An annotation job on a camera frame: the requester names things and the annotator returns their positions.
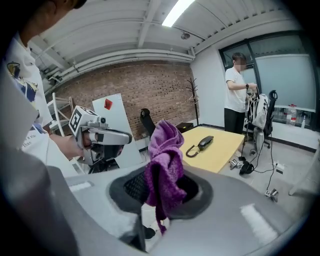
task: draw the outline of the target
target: bottle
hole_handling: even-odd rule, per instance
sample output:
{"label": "bottle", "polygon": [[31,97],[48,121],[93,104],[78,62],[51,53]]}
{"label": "bottle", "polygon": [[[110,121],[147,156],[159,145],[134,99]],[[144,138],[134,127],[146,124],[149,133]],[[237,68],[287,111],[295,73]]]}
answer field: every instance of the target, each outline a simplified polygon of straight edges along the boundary
{"label": "bottle", "polygon": [[303,116],[303,121],[302,121],[302,124],[301,124],[301,128],[304,129],[305,125],[306,125],[306,115]]}
{"label": "bottle", "polygon": [[291,117],[292,117],[292,112],[291,112],[291,105],[288,105],[289,107],[286,110],[286,124],[290,125]]}
{"label": "bottle", "polygon": [[295,126],[297,122],[297,109],[296,105],[291,104],[291,120],[290,120],[290,125]]}

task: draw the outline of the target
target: white ceiling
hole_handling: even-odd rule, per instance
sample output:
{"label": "white ceiling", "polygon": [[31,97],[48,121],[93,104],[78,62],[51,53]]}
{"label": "white ceiling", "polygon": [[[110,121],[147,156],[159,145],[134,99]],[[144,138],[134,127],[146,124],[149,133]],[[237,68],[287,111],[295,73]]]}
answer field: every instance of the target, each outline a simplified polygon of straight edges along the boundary
{"label": "white ceiling", "polygon": [[[274,19],[284,9],[272,0],[196,0],[172,28],[162,26],[177,1],[88,0],[82,8],[72,10],[54,27],[32,39],[29,46],[37,66],[45,73],[63,72],[74,63],[77,67],[86,60],[90,63],[93,57],[134,49],[185,54],[182,58],[188,62],[188,56],[193,55],[191,48],[197,54],[235,24],[257,19],[256,16]],[[181,38],[184,32],[190,34],[189,39]]]}

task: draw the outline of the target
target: wooden table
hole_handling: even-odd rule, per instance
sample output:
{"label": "wooden table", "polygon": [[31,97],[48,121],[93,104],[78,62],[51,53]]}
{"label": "wooden table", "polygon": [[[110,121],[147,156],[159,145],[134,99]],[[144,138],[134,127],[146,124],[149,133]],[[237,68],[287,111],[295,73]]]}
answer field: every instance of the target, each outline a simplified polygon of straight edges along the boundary
{"label": "wooden table", "polygon": [[[214,128],[198,126],[184,132],[184,144],[180,150],[183,153],[183,164],[213,173],[218,173],[229,162],[239,146],[243,143],[245,136]],[[207,137],[213,136],[213,142],[198,155],[193,158],[187,157],[186,152],[192,146],[197,146],[199,142]],[[189,154],[193,155],[198,147],[194,147]]]}

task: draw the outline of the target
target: brick wall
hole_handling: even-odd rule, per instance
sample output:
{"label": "brick wall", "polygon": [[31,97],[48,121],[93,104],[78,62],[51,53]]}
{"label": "brick wall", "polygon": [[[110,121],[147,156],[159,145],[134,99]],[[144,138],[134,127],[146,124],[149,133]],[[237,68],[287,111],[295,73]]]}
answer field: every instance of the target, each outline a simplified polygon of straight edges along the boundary
{"label": "brick wall", "polygon": [[196,119],[195,107],[186,87],[193,78],[188,64],[139,61],[107,66],[67,81],[55,90],[60,98],[72,97],[74,104],[94,110],[92,101],[121,93],[129,124],[136,140],[146,130],[139,117],[147,108],[154,123],[165,119],[178,125]]}

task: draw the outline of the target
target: man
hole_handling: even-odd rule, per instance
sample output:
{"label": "man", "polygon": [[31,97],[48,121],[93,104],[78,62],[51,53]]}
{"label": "man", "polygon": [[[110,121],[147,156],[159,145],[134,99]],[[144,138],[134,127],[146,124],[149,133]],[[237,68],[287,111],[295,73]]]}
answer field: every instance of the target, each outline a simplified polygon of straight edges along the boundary
{"label": "man", "polygon": [[224,130],[226,132],[242,134],[245,123],[246,99],[248,89],[256,90],[255,83],[245,83],[241,71],[247,67],[247,58],[243,53],[236,52],[232,55],[233,67],[225,72],[227,84],[224,104]]}
{"label": "man", "polygon": [[[16,86],[30,101],[38,116],[25,138],[22,150],[40,159],[47,166],[58,167],[65,177],[76,175],[68,159],[82,156],[74,136],[61,137],[52,134],[52,121],[44,94],[40,71],[31,56],[28,42],[51,28],[72,9],[79,9],[87,0],[45,0],[35,11],[24,28],[12,39],[2,60],[2,71],[10,76]],[[91,144],[89,134],[83,134],[85,146]]]}

